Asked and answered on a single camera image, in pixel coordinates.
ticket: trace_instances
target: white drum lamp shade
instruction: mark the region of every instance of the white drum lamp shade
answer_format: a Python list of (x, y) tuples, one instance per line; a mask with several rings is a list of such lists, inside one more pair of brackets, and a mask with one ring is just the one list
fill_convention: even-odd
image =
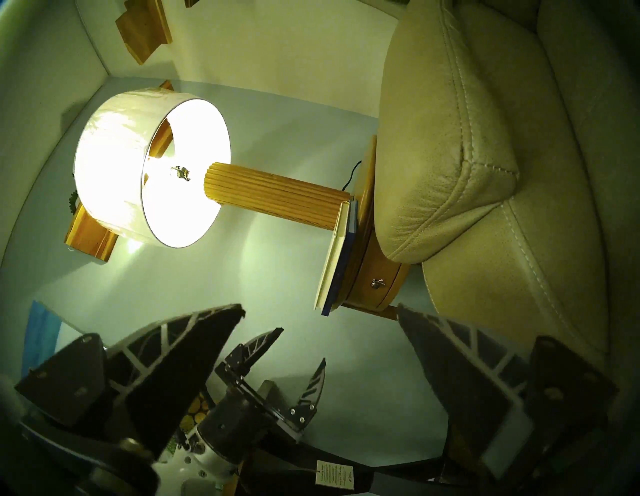
[[(149, 157), (165, 118), (173, 153)], [(215, 162), (231, 162), (218, 109), (188, 93), (149, 88), (116, 95), (94, 112), (78, 142), (74, 177), (84, 208), (107, 229), (183, 248), (207, 232), (220, 210), (204, 193)]]

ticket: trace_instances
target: leather sofa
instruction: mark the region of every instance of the leather sofa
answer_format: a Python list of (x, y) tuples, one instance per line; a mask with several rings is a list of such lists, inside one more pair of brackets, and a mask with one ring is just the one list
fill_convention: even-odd
[(556, 337), (628, 389), (640, 92), (579, 0), (412, 0), (388, 48), (375, 227), (439, 313)]

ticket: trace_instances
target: black cable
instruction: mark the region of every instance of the black cable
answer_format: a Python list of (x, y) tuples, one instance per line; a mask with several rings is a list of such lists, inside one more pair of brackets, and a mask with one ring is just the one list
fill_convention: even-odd
[(360, 165), (360, 164), (362, 164), (362, 160), (361, 160), (360, 162), (358, 162), (358, 163), (355, 165), (355, 167), (353, 168), (353, 170), (351, 171), (351, 176), (349, 177), (349, 180), (347, 181), (347, 184), (345, 184), (345, 185), (342, 187), (342, 190), (343, 190), (343, 191), (344, 191), (345, 189), (347, 189), (347, 186), (349, 186), (349, 183), (351, 182), (351, 179), (353, 179), (353, 173), (354, 173), (354, 172), (356, 172), (356, 167), (357, 167), (358, 165)]

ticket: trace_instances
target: drawer knob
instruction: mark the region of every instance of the drawer knob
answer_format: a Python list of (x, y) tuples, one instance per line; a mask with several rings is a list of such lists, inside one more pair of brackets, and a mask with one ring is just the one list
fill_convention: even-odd
[(386, 286), (385, 281), (383, 279), (374, 279), (371, 281), (371, 287), (373, 289), (378, 289), (381, 286)]

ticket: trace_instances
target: white book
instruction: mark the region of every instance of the white book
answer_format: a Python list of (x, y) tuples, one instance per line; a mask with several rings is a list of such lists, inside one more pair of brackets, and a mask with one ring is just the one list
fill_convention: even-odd
[(324, 268), (322, 270), (322, 277), (318, 284), (318, 290), (316, 292), (316, 304), (314, 310), (324, 307), (327, 296), (329, 295), (329, 288), (331, 287), (331, 281), (333, 280), (333, 274), (338, 265), (338, 259), (340, 258), (340, 252), (342, 251), (342, 245), (344, 244), (344, 238), (347, 236), (347, 223), (349, 219), (349, 202), (342, 202), (340, 205), (340, 212), (338, 218), (335, 221), (335, 227), (333, 228), (333, 235), (331, 236), (331, 243), (329, 244), (329, 251), (326, 254), (326, 260), (324, 261)]

